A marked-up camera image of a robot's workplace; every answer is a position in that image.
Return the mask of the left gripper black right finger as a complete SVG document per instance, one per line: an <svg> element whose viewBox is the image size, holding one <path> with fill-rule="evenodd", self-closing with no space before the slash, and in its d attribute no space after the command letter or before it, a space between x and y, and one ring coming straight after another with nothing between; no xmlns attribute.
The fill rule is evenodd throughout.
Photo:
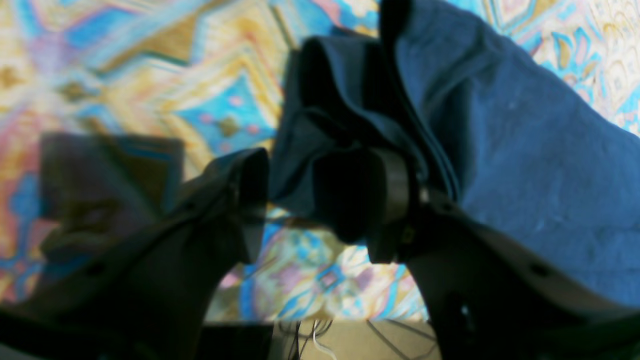
<svg viewBox="0 0 640 360"><path fill-rule="evenodd" d="M637 360L639 310L607 300L371 149L375 264L403 264L444 360Z"/></svg>

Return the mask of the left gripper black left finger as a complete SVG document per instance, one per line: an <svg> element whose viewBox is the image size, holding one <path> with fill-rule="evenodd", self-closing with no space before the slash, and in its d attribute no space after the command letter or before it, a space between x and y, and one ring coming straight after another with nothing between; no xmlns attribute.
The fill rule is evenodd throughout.
<svg viewBox="0 0 640 360"><path fill-rule="evenodd" d="M157 223L26 301L1 308L1 346L37 360L191 360L217 286L258 260L265 148L212 161Z"/></svg>

